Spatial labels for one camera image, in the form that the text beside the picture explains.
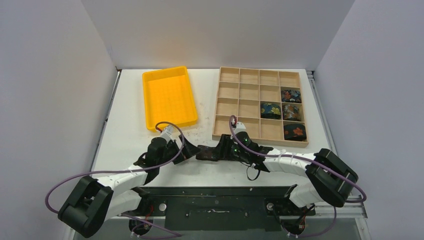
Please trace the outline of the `yellow plastic tray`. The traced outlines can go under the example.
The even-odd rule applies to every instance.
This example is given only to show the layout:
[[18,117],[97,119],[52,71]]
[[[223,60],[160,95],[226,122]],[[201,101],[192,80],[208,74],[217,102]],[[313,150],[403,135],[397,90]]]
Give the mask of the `yellow plastic tray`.
[[142,89],[147,130],[155,132],[158,122],[189,127],[198,113],[186,66],[147,71],[142,74]]

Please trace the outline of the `navy red floral rolled tie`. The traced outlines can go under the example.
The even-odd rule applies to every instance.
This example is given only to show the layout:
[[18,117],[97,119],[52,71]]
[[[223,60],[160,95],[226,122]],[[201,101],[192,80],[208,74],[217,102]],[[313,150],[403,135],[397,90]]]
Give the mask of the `navy red floral rolled tie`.
[[283,103],[301,103],[301,91],[294,89],[283,89],[281,90],[281,101]]

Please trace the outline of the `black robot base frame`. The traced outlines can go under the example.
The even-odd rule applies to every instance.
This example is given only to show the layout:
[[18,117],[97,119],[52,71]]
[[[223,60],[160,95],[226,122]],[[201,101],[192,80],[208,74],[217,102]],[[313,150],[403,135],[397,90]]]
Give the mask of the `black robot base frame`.
[[88,228],[78,232],[91,237],[97,226],[123,215],[130,226],[145,220],[164,218],[167,229],[177,231],[278,231],[281,226],[298,226],[303,217],[365,218],[363,204],[351,197],[343,207],[326,202],[298,207],[290,201],[288,186],[259,187],[135,187],[121,195],[103,193],[100,198],[85,195],[77,203],[88,216]]

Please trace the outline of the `blue yellow floral rolled tie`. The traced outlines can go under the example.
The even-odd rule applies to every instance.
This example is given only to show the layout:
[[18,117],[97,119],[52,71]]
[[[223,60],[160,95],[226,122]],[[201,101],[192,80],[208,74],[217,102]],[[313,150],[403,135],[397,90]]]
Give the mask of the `blue yellow floral rolled tie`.
[[282,119],[282,110],[280,105],[272,102],[262,102],[260,104],[260,117],[263,119]]

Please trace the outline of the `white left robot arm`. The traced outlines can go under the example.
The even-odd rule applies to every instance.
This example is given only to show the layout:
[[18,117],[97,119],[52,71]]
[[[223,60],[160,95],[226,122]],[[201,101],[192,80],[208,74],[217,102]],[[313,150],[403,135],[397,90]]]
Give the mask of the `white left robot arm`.
[[170,136],[151,140],[146,152],[123,172],[94,178],[83,176],[58,211],[60,221],[85,238],[92,237],[108,219],[133,211],[144,215],[149,201],[136,191],[159,175],[160,166],[181,163],[201,152],[184,137],[182,146]]

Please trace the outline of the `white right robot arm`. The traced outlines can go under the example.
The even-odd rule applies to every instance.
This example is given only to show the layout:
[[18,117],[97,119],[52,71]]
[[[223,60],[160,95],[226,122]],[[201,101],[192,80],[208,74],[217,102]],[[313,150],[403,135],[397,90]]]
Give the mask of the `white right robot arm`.
[[236,161],[260,172],[282,172],[307,178],[305,184],[294,184],[284,194],[282,207],[290,215],[303,207],[325,202],[341,208],[356,186],[358,175],[327,148],[316,153],[294,153],[258,145],[245,132],[222,134],[215,147],[209,147],[202,159]]

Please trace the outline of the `wooden compartment organizer box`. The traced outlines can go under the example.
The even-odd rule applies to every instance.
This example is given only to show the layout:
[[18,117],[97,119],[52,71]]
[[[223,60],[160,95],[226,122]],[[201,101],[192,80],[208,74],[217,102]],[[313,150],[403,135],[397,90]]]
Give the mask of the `wooden compartment organizer box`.
[[[281,90],[298,90],[301,103],[282,102]],[[260,104],[268,102],[294,105],[299,108],[301,121],[261,118]],[[221,67],[216,97],[212,137],[229,134],[228,122],[231,115],[243,123],[247,133],[254,141],[285,146],[305,148],[309,144],[308,127],[304,114],[304,96],[301,75],[297,71],[266,70],[253,68]],[[284,139],[284,125],[303,124],[307,139],[291,141]]]

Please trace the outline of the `black orange floral rolled tie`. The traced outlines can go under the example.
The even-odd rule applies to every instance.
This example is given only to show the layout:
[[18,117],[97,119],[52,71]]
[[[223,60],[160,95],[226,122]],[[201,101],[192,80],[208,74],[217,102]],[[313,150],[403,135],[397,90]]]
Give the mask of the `black orange floral rolled tie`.
[[306,127],[300,123],[292,123],[283,126],[285,140],[302,142],[307,139]]

